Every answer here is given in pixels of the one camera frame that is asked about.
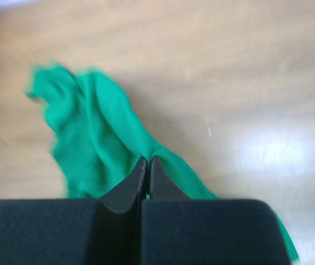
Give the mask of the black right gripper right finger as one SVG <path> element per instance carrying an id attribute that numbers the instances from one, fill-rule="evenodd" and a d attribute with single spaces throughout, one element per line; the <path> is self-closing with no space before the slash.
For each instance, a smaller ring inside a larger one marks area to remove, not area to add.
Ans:
<path id="1" fill-rule="evenodd" d="M 150 171 L 150 200 L 191 200 L 166 174 L 161 159 L 155 156 Z"/>

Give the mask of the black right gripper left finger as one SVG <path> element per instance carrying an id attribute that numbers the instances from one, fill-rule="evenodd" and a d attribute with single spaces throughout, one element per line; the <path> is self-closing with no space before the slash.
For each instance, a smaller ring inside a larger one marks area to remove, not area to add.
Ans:
<path id="1" fill-rule="evenodd" d="M 99 198 L 114 214 L 137 214 L 146 191 L 146 160 L 140 157 L 131 173 Z"/>

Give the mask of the green t-shirt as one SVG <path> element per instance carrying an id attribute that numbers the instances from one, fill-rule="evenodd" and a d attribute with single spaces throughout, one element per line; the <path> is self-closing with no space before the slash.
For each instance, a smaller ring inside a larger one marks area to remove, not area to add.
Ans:
<path id="1" fill-rule="evenodd" d="M 125 92 L 98 71 L 37 67 L 28 91 L 45 102 L 56 135 L 52 154 L 67 199 L 30 200 L 35 261 L 56 264 L 291 264 L 298 260 L 278 216 L 263 202 L 221 200 L 178 155 L 155 140 Z M 191 200 L 150 200 L 153 158 Z M 137 214 L 114 214 L 99 198 L 146 160 L 146 191 Z"/>

